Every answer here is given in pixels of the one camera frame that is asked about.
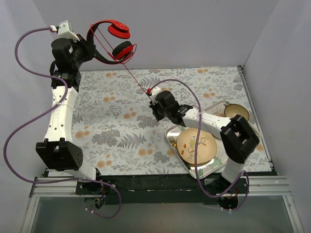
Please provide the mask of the red and black headphones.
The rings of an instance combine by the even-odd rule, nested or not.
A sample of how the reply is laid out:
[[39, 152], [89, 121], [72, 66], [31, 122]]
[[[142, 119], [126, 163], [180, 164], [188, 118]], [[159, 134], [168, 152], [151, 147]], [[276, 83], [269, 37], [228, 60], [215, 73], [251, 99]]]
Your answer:
[[106, 65], [124, 65], [132, 59], [137, 45], [130, 37], [129, 27], [113, 19], [91, 24], [86, 34], [86, 40], [96, 46], [95, 59]]

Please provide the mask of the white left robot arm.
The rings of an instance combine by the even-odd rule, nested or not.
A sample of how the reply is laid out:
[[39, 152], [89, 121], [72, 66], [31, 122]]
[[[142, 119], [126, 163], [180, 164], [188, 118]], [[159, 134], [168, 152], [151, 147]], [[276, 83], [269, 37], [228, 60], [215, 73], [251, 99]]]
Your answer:
[[78, 179], [88, 179], [92, 194], [103, 190], [103, 181], [96, 178], [96, 168], [84, 161], [83, 151], [72, 140], [73, 110], [79, 92], [82, 63], [94, 57], [95, 46], [80, 35], [78, 40], [58, 38], [51, 43], [54, 61], [50, 67], [52, 105], [49, 126], [43, 142], [35, 150], [48, 169], [63, 171]]

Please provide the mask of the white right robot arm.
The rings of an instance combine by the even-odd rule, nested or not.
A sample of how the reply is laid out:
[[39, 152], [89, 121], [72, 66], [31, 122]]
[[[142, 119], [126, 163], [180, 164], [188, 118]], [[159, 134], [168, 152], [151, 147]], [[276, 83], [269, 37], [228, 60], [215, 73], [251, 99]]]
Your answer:
[[195, 109], [190, 105], [180, 105], [170, 91], [158, 87], [149, 89], [147, 94], [151, 98], [150, 108], [156, 120], [168, 118], [175, 125], [199, 129], [222, 141], [228, 160], [221, 173], [220, 188], [226, 193], [233, 192], [238, 186], [236, 178], [259, 144], [259, 136], [247, 120], [241, 115], [215, 116], [204, 113], [200, 107]]

